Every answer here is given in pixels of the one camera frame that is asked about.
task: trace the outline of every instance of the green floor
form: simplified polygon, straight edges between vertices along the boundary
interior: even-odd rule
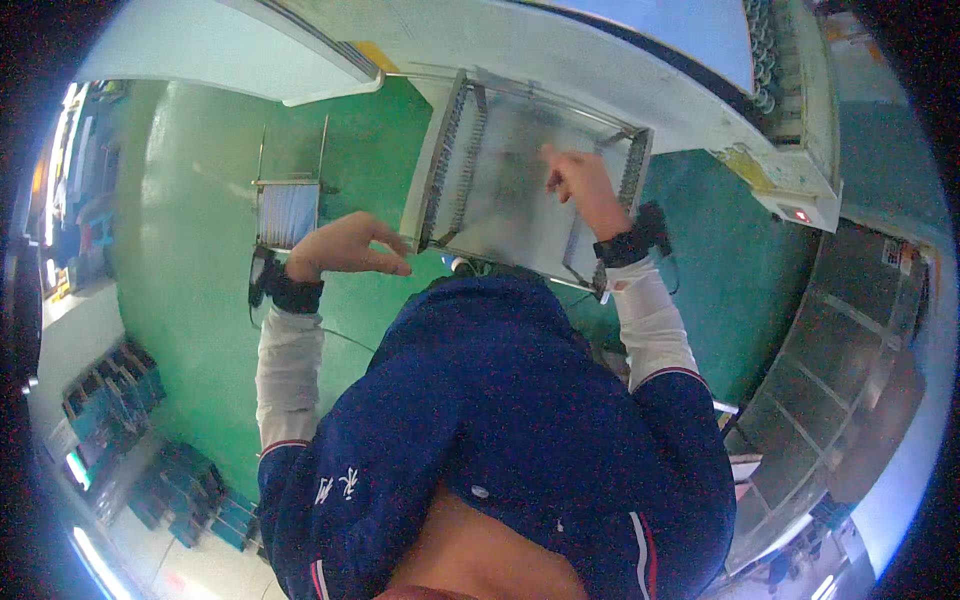
[[[371,95],[286,108],[190,84],[138,82],[121,105],[129,123],[117,184],[115,270],[129,333],[156,358],[169,397],[156,414],[171,437],[212,458],[256,497],[253,419],[258,331],[250,323],[257,152],[264,177],[315,169],[330,115],[324,178],[341,193],[330,216],[366,209],[396,226],[430,116],[408,83]],[[657,156],[645,198],[664,206],[679,271],[664,268],[698,363],[718,398],[745,398],[776,352],[812,264],[816,232],[775,224],[745,186],[706,153]],[[411,259],[408,278],[331,274],[324,324],[375,347],[399,307],[436,276],[438,256]],[[556,289],[571,321],[597,341],[616,336],[612,303]],[[321,397],[328,407],[370,353],[328,336]]]

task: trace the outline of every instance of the hand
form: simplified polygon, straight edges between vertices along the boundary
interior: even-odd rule
[[[603,158],[583,152],[557,152],[550,144],[545,144],[540,154],[549,163],[546,191],[557,192],[561,204],[573,198],[597,241],[606,242],[633,227],[613,193]]]
[[[374,241],[393,252],[372,249],[370,243]],[[321,271],[408,276],[412,270],[403,260],[407,251],[407,245],[386,224],[369,212],[354,212],[308,233],[290,251],[286,271],[294,281],[320,281]]]

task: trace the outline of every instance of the red stripe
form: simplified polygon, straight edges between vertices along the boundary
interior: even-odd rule
[[[637,513],[643,523],[643,537],[647,539],[647,591],[650,600],[657,600],[657,547],[654,545],[654,536],[650,533],[650,525],[643,513]]]
[[[306,448],[308,444],[309,442],[307,440],[281,440],[279,442],[274,442],[260,451],[260,460],[262,461],[264,456],[266,456],[270,452],[273,452],[274,450],[281,447],[282,445],[298,445]]]
[[[659,371],[654,371],[654,372],[650,373],[649,375],[647,375],[647,377],[646,377],[643,381],[641,381],[639,385],[643,385],[644,383],[650,381],[651,379],[653,379],[654,377],[656,377],[656,376],[658,376],[658,375],[666,375],[666,374],[669,373],[669,372],[682,372],[682,373],[686,373],[686,374],[690,375],[691,377],[696,378],[697,381],[699,381],[700,383],[704,384],[704,387],[706,387],[706,388],[709,390],[709,385],[707,385],[707,382],[704,380],[703,377],[700,376],[699,373],[697,373],[696,371],[692,371],[692,370],[690,370],[690,369],[684,369],[683,367],[667,367],[667,368],[665,368],[665,369],[660,369]]]
[[[312,565],[310,565],[310,575],[313,576],[313,587],[314,587],[314,588],[316,589],[316,591],[317,591],[317,597],[320,598],[320,600],[325,600],[323,593],[320,592],[320,580],[317,579],[317,564],[316,564],[316,563],[313,563]]]

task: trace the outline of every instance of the white sleeve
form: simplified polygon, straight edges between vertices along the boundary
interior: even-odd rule
[[[294,315],[271,307],[260,331],[256,365],[256,423],[260,447],[313,439],[317,430],[324,331],[320,315]]]
[[[630,357],[631,393],[651,374],[664,369],[698,373],[684,321],[652,257],[626,267],[608,268],[607,289],[616,303],[620,340]]]

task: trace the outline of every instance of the wrist strap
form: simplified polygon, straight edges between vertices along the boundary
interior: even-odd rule
[[[313,314],[320,310],[320,295],[324,292],[322,281],[294,281],[287,275],[286,267],[280,269],[270,286],[274,306],[297,315]]]
[[[646,258],[652,245],[646,228],[634,223],[629,231],[617,233],[609,240],[594,244],[593,253],[603,261],[604,267],[617,269]]]

